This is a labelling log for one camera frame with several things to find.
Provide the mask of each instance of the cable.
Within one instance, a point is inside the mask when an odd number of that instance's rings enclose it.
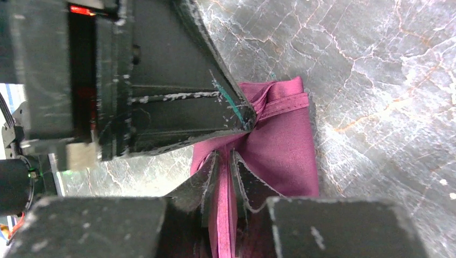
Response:
[[[8,234],[8,241],[6,242],[6,245],[9,246],[14,239],[17,231],[20,229],[20,227],[24,224],[24,217],[25,217],[25,212],[22,213],[22,216],[17,222],[17,224],[13,227],[13,230]]]
[[[3,116],[5,117],[5,121],[8,127],[13,128],[15,125],[14,118],[2,94],[0,94],[0,110],[2,110]]]
[[[35,178],[30,177],[30,183],[31,189],[30,189],[30,194],[28,196],[28,203],[25,205],[25,211],[28,211],[30,209],[30,206],[32,206],[32,201],[33,201],[33,194],[35,192]]]

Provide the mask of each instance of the pink cloth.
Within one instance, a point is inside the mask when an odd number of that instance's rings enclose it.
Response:
[[[234,257],[236,198],[229,167],[235,149],[250,171],[285,196],[318,196],[315,147],[309,120],[309,100],[300,77],[291,81],[241,83],[256,111],[251,133],[220,137],[195,145],[191,174],[214,150],[221,153],[216,219],[209,225],[214,257]]]

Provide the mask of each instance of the white paint scratch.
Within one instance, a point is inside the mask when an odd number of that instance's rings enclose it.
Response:
[[[315,238],[315,242],[317,243],[318,247],[321,250],[326,250],[326,246],[323,244],[323,237],[320,235],[320,231],[318,231],[315,227],[310,227],[310,233],[313,235]]]

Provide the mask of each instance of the red led light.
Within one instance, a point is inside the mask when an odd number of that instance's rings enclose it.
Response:
[[[70,6],[70,12],[78,13],[80,15],[89,15],[89,16],[94,16],[95,15],[88,8],[74,6],[74,5]]]

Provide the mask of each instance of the gray marble table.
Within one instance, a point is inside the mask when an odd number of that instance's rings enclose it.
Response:
[[[238,81],[304,79],[322,196],[387,197],[456,257],[456,2],[200,0]],[[61,174],[67,195],[158,196],[191,148]]]

